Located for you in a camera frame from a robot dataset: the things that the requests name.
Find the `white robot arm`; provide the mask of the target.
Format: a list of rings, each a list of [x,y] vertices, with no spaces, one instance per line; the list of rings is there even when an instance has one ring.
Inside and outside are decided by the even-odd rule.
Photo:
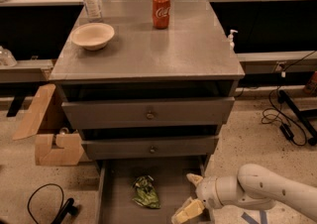
[[[188,173],[196,198],[189,197],[172,215],[172,224],[183,224],[209,211],[214,224],[214,209],[234,205],[249,210],[269,210],[277,201],[317,221],[317,188],[288,179],[256,164],[246,164],[236,175],[201,176]]]

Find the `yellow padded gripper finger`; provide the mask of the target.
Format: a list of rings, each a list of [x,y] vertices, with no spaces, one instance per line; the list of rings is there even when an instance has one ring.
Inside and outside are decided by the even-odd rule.
[[[203,213],[205,206],[199,199],[189,197],[171,217],[172,224],[183,224]]]
[[[201,175],[194,173],[188,173],[186,177],[195,187],[197,187],[198,184],[203,180],[203,177]]]

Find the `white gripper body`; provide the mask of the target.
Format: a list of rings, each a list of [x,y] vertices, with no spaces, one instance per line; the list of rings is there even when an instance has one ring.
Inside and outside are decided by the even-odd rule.
[[[196,184],[196,195],[208,210],[220,209],[238,205],[240,186],[233,175],[203,177]]]

